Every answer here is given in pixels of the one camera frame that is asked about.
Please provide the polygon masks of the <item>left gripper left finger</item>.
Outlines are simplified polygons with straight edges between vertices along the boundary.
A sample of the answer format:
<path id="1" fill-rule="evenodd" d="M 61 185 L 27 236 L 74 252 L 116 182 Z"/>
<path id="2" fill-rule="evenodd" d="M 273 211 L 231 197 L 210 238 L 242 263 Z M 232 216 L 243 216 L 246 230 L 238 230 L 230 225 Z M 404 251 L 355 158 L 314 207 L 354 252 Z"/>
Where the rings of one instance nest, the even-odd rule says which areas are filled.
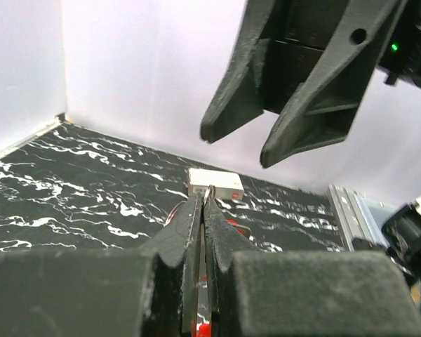
<path id="1" fill-rule="evenodd" d="M 201 210 L 137 248 L 0 253 L 0 336 L 194 336 Z"/>

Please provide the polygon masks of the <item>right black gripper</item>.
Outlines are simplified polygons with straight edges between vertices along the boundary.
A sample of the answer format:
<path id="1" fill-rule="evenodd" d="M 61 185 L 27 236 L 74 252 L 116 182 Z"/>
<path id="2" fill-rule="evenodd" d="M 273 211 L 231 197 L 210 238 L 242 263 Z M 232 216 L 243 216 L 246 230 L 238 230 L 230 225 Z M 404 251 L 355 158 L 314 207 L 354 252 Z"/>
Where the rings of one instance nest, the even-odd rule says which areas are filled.
<path id="1" fill-rule="evenodd" d="M 275 8 L 275 1 L 246 2 L 201 120 L 203 141 L 215 143 L 262 114 L 256 51 Z M 343 142 L 376 66 L 386 85 L 421 88 L 421 1 L 283 1 L 281 16 L 262 71 L 264 108 L 281 112 L 261 150 L 263 168 Z"/>

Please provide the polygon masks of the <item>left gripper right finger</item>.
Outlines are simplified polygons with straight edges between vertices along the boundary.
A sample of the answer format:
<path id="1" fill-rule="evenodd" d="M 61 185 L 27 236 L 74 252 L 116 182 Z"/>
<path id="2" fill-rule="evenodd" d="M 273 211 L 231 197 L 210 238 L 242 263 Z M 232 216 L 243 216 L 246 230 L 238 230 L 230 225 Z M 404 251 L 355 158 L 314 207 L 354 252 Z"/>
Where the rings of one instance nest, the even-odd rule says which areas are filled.
<path id="1" fill-rule="evenodd" d="M 268 253 L 203 207 L 214 336 L 421 336 L 401 271 L 376 251 Z"/>

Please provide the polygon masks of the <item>steel key holder red handle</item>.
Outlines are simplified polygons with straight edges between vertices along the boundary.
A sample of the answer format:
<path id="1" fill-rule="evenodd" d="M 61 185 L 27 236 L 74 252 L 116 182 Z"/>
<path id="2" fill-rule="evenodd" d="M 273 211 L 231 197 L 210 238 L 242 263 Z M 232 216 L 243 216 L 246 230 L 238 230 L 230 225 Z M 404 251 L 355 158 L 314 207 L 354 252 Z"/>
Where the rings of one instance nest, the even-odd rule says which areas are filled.
<path id="1" fill-rule="evenodd" d="M 186 255 L 192 259 L 193 284 L 184 290 L 182 327 L 190 329 L 185 336 L 217 336 L 220 319 L 220 299 L 229 286 L 224 278 L 235 251 L 253 247 L 249 227 L 226 219 L 215 201 L 217 188 L 193 197 L 199 202 L 200 219 L 192 221 L 189 231 L 194 238 L 185 244 Z"/>

